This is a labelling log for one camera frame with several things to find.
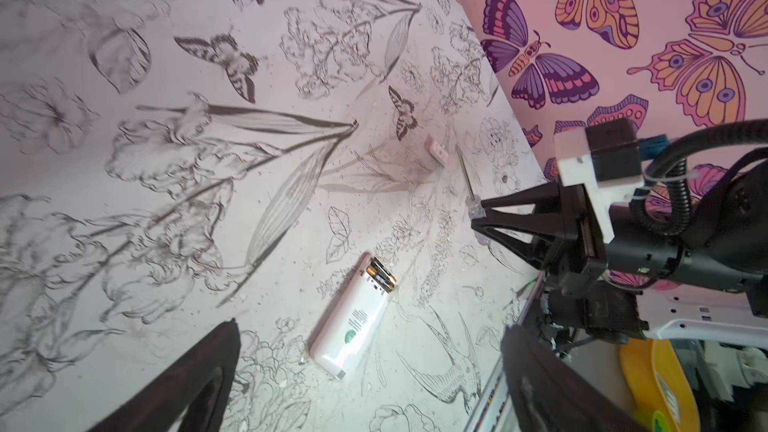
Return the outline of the white remote control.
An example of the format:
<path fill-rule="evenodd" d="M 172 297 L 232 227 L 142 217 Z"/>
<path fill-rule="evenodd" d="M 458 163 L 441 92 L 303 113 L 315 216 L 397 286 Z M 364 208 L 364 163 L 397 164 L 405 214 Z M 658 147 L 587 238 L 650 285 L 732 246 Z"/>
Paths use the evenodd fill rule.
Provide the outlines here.
<path fill-rule="evenodd" d="M 322 322 L 309 349 L 310 358 L 338 381 L 351 377 L 397 288 L 386 293 L 366 273 L 365 269 L 373 257 L 376 256 L 369 252 L 362 254 L 341 297 Z"/>

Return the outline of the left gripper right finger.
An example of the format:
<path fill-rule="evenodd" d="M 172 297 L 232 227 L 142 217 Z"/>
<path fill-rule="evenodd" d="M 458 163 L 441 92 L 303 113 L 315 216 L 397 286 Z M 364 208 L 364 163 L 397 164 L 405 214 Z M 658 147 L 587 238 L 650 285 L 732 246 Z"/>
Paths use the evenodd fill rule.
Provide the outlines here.
<path fill-rule="evenodd" d="M 522 431 L 644 429 L 523 327 L 505 330 L 501 354 Z"/>

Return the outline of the battery cover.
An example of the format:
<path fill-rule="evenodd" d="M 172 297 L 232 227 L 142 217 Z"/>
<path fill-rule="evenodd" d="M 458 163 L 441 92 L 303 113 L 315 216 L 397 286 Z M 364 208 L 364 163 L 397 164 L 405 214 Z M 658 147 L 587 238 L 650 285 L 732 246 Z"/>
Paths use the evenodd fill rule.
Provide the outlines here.
<path fill-rule="evenodd" d="M 451 168 L 453 164 L 453 158 L 451 154 L 436 140 L 432 135 L 429 135 L 425 143 L 427 151 L 430 155 L 444 168 Z"/>

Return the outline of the AA battery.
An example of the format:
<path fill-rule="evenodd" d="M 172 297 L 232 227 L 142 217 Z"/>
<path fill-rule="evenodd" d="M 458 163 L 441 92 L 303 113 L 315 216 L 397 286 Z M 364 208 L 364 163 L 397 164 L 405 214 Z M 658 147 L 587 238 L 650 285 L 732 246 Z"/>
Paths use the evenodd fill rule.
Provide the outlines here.
<path fill-rule="evenodd" d="M 381 288 L 386 293 L 391 293 L 392 291 L 389 291 L 384 284 L 380 281 L 380 278 L 376 276 L 376 271 L 373 269 L 373 267 L 368 265 L 365 269 L 366 273 L 374 280 L 374 282 L 378 285 L 379 288 Z"/>
<path fill-rule="evenodd" d="M 376 271 L 376 276 L 380 278 L 380 281 L 389 291 L 392 291 L 397 286 L 397 279 L 376 257 L 372 258 L 371 266 Z"/>

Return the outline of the screwdriver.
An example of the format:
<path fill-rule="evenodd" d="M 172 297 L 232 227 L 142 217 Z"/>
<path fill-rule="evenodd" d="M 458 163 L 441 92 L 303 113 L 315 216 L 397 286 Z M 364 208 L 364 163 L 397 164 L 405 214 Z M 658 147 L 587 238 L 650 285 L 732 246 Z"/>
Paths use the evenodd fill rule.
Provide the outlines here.
<path fill-rule="evenodd" d="M 484 218 L 485 217 L 485 210 L 481 205 L 481 199 L 474 193 L 474 189 L 471 184 L 471 180 L 469 177 L 468 169 L 466 167 L 466 163 L 464 160 L 463 152 L 459 145 L 455 146 L 456 156 L 458 158 L 458 163 L 460 165 L 462 175 L 464 178 L 464 182 L 467 189 L 467 199 L 466 204 L 468 207 L 468 215 L 469 217 L 474 219 Z"/>

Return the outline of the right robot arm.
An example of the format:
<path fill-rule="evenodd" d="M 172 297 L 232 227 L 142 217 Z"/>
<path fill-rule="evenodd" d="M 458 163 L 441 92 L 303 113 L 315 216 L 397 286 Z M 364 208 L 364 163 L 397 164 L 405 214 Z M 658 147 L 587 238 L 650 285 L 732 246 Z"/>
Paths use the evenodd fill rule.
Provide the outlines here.
<path fill-rule="evenodd" d="M 767 344 L 767 123 L 640 139 L 626 118 L 555 137 L 558 178 L 467 199 L 478 240 L 540 272 L 539 337 Z"/>

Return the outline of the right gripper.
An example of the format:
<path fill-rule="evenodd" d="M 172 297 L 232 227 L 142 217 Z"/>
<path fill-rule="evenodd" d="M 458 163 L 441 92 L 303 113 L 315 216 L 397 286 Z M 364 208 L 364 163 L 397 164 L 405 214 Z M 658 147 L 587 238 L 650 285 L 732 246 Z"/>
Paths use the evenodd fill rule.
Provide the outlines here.
<path fill-rule="evenodd" d="M 502 208 L 539 206 L 541 212 L 504 212 Z M 599 281 L 639 294 L 670 280 L 684 259 L 679 241 L 657 235 L 639 224 L 625 206 L 610 208 L 614 237 L 607 242 L 585 194 L 574 205 L 565 203 L 559 186 L 547 182 L 514 194 L 480 202 L 484 217 L 474 218 L 471 228 L 482 245 L 492 251 L 509 251 L 536 270 L 546 272 L 545 284 L 565 296 L 584 297 Z M 571 226 L 573 237 L 558 234 L 561 220 Z M 500 230 L 533 234 L 526 242 Z"/>

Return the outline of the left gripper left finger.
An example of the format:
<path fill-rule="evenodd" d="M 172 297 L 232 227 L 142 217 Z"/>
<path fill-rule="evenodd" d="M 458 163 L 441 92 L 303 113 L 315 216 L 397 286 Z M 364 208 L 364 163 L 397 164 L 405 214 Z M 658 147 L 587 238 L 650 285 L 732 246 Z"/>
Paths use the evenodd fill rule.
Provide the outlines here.
<path fill-rule="evenodd" d="M 232 319 L 215 327 L 93 431 L 218 431 L 241 348 Z"/>

